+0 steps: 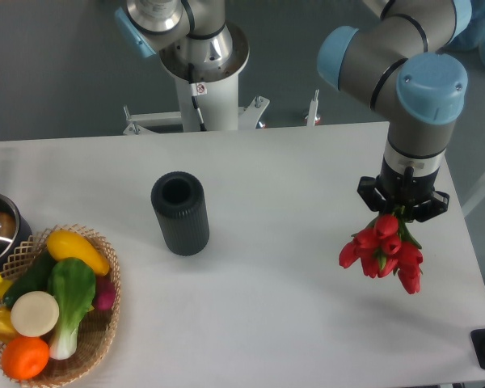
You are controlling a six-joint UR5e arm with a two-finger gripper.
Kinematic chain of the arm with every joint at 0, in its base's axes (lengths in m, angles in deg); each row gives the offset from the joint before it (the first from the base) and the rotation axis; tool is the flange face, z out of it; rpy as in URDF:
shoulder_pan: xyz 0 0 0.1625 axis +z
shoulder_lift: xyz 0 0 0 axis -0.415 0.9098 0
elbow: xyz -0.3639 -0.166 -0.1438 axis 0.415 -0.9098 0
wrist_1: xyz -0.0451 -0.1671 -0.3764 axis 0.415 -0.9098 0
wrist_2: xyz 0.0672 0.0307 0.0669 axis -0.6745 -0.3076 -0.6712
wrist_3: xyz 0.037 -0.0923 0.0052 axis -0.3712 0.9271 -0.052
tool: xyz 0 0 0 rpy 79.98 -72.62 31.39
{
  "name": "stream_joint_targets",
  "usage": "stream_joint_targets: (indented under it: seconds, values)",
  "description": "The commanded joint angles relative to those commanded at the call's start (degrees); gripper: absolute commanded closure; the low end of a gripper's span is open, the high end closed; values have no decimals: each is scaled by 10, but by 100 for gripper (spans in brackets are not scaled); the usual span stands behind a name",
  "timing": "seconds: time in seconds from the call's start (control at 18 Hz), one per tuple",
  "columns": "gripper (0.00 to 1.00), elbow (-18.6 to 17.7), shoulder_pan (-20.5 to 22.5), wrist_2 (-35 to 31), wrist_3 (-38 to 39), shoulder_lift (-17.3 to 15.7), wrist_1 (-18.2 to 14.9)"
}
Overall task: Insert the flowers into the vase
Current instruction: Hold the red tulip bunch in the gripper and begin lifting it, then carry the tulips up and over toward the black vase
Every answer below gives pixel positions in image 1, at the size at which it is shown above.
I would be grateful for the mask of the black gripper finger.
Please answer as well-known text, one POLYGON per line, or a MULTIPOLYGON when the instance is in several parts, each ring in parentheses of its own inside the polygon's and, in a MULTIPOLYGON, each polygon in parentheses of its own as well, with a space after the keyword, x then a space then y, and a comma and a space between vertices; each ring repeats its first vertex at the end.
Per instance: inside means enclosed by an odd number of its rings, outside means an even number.
POLYGON ((357 193, 365 202, 368 209, 372 212, 385 212, 387 208, 387 199, 380 190, 377 178, 362 176, 360 177, 357 193))
POLYGON ((445 213, 449 207, 449 194, 432 191, 429 198, 419 204, 408 206, 403 214, 405 221, 425 222, 445 213))

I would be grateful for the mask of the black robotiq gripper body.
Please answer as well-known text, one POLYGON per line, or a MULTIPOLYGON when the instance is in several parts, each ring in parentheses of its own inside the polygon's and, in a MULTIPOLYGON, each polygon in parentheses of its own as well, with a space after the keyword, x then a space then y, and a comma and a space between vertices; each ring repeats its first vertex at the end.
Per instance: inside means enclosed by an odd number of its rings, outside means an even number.
POLYGON ((378 176, 380 190, 387 199, 386 210, 393 210, 396 207, 416 205, 429 198, 432 191, 435 191, 434 183, 440 168, 431 171, 429 174, 412 166, 401 166, 400 171, 393 168, 393 163, 386 158, 382 160, 381 171, 378 176))

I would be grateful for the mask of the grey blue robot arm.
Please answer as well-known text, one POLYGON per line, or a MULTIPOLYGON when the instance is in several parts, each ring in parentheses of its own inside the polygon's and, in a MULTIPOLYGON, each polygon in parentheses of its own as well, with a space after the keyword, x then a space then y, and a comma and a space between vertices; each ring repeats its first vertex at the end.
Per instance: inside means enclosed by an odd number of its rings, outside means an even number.
MULTIPOLYGON (((387 119, 382 168, 358 193, 370 210, 427 221, 449 196, 434 183, 460 116, 463 65, 441 53, 470 22, 468 1, 370 1, 380 23, 336 28, 318 51, 320 77, 387 119)), ((239 127, 238 76, 249 57, 243 32, 222 1, 126 1, 115 13, 125 39, 156 55, 175 79, 187 132, 239 127)))

